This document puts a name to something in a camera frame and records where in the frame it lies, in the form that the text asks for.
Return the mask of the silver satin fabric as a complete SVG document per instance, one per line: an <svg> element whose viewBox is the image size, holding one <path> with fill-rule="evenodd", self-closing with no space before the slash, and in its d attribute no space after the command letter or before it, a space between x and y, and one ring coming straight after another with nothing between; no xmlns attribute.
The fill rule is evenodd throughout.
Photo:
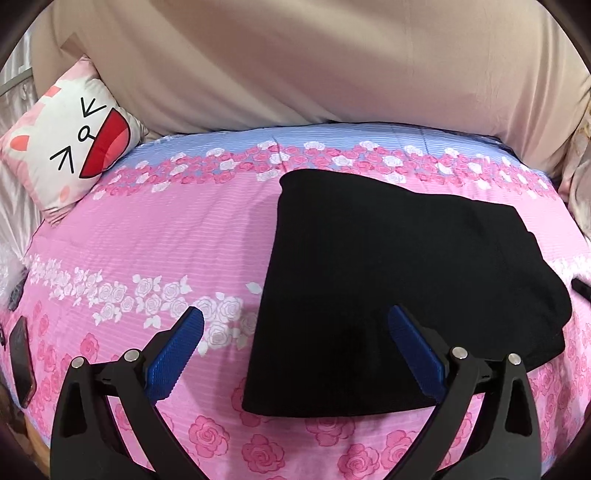
<svg viewBox="0 0 591 480"><path fill-rule="evenodd" d="M32 76L31 32L26 31L1 70L1 132L7 133L38 100ZM6 164L1 165L1 302L25 277L24 257L42 216Z"/></svg>

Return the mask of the beige curtain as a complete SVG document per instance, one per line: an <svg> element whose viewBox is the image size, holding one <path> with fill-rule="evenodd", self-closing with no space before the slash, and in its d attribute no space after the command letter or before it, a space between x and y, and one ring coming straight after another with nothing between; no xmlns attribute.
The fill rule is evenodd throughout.
<svg viewBox="0 0 591 480"><path fill-rule="evenodd" d="M590 74L534 1L56 1L38 90L88 57L156 134L399 122L494 136L526 165L577 166Z"/></svg>

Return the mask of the black pants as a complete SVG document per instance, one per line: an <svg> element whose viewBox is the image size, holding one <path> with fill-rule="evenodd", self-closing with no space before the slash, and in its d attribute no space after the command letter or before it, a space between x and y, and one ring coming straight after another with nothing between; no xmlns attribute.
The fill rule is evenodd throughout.
<svg viewBox="0 0 591 480"><path fill-rule="evenodd" d="M406 308L450 346L535 369L565 347L563 281L510 206L324 170L284 175L245 411L353 417L431 405L393 337Z"/></svg>

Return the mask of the black smartphone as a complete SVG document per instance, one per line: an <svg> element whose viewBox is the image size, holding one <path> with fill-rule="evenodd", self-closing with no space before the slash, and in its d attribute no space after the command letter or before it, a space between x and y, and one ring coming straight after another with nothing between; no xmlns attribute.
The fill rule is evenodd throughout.
<svg viewBox="0 0 591 480"><path fill-rule="evenodd" d="M21 316L9 336L10 360L18 403L26 409L35 392L35 379L29 344L27 319Z"/></svg>

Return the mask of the black remote control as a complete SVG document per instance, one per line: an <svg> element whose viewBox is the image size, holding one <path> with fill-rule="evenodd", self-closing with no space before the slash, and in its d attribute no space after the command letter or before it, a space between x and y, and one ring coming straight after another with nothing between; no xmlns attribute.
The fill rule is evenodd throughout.
<svg viewBox="0 0 591 480"><path fill-rule="evenodd" d="M585 282L580 277L575 277L571 280L571 288L582 299L591 303L591 285L589 283Z"/></svg>

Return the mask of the patterned beige cloth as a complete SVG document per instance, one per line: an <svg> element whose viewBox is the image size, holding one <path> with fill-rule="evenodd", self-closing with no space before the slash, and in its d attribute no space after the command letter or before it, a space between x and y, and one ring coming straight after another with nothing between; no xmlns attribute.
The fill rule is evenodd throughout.
<svg viewBox="0 0 591 480"><path fill-rule="evenodd" d="M563 163L559 194L583 234L591 229L590 105L575 130Z"/></svg>

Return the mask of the white cat face pillow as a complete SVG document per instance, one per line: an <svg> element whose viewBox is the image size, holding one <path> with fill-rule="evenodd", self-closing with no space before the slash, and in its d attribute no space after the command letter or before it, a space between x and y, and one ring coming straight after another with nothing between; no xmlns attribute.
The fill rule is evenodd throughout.
<svg viewBox="0 0 591 480"><path fill-rule="evenodd" d="M1 137L1 160L55 224L145 135L83 56Z"/></svg>

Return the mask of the pink floral bed sheet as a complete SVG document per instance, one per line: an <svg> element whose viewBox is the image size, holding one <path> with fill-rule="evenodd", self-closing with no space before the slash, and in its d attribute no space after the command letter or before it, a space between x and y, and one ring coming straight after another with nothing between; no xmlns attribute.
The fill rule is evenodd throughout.
<svg viewBox="0 0 591 480"><path fill-rule="evenodd" d="M542 173L496 140L388 124L166 137L138 146L56 226L32 239L15 313L37 383L25 415L41 446L70 361L117 359L204 312L204 339L159 411L213 479L381 479L427 410L280 420L243 411L280 177L297 168L513 206L564 281L590 275L590 246Z"/></svg>

